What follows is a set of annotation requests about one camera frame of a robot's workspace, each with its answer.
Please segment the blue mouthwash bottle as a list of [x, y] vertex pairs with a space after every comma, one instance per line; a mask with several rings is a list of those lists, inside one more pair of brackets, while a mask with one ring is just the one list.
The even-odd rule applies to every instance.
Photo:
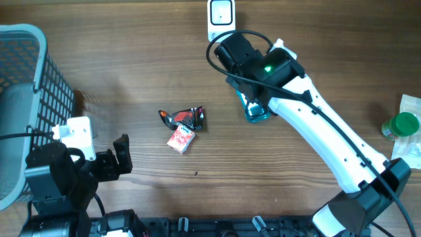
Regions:
[[250, 102], [246, 96], [239, 91], [236, 91], [236, 94], [239, 97], [241, 104], [243, 105], [245, 118], [248, 122], [256, 123], [262, 120], [266, 120], [270, 117], [270, 112], [263, 106]]

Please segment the black red snack packet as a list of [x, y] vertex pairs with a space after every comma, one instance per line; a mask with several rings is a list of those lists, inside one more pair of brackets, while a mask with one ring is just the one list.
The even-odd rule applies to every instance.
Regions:
[[176, 130], [179, 125], [186, 126], [190, 130], [201, 130], [205, 118], [202, 106], [172, 114], [159, 110], [159, 116], [163, 123], [171, 130]]

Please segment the green lid jar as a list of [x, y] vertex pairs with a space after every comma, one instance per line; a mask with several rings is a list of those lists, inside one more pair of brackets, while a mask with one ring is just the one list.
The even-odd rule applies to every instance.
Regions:
[[409, 112], [402, 112], [382, 124], [382, 134], [389, 140], [413, 135], [418, 131], [420, 122]]

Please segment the beige paper pouch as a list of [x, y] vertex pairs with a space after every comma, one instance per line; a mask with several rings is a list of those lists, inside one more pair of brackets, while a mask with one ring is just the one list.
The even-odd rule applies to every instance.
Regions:
[[[420, 98], [403, 94], [399, 111], [413, 114], [420, 122]], [[402, 158], [410, 168], [420, 169], [420, 128], [410, 136], [395, 140], [391, 158]]]

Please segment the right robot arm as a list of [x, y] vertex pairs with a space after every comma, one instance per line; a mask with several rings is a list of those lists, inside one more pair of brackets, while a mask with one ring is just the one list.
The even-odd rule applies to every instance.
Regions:
[[409, 165], [387, 159], [360, 138], [323, 99], [282, 40], [261, 53], [245, 30], [232, 30], [216, 36], [205, 56], [217, 57], [212, 67], [248, 101], [292, 125], [333, 173], [341, 190], [312, 215], [318, 233], [360, 234], [392, 203], [403, 207], [399, 197]]

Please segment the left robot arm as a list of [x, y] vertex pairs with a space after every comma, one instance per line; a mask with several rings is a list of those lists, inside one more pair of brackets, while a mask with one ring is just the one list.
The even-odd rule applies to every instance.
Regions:
[[33, 194], [21, 236], [93, 236], [93, 219], [87, 214], [101, 182], [118, 180], [132, 171], [129, 136], [114, 141], [113, 150], [87, 158], [80, 148], [61, 142], [43, 145], [26, 157], [25, 178]]

